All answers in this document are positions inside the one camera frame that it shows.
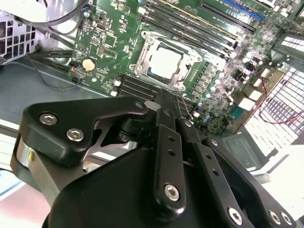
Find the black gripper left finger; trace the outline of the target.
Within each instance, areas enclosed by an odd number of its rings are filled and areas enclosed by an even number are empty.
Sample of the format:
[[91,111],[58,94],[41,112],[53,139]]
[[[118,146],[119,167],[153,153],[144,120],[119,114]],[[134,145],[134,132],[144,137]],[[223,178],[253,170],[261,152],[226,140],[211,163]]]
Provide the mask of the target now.
[[52,206],[73,181],[134,150],[182,152],[172,94],[33,104],[23,112],[16,160]]

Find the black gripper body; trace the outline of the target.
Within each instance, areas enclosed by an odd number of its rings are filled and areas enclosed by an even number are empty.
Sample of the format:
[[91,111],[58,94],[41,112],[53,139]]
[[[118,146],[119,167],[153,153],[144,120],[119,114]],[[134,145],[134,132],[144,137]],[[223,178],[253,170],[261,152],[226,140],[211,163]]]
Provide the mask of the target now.
[[68,184],[45,228],[225,228],[203,177],[181,151],[134,149]]

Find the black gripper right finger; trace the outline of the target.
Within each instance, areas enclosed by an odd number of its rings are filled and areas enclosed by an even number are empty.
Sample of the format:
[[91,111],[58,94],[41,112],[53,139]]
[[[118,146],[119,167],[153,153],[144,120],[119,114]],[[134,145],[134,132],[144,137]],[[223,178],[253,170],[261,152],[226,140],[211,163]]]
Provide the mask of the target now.
[[171,102],[182,151],[194,166],[200,188],[208,193],[219,227],[295,228],[292,216],[217,139],[200,139],[191,122],[182,117],[175,95]]

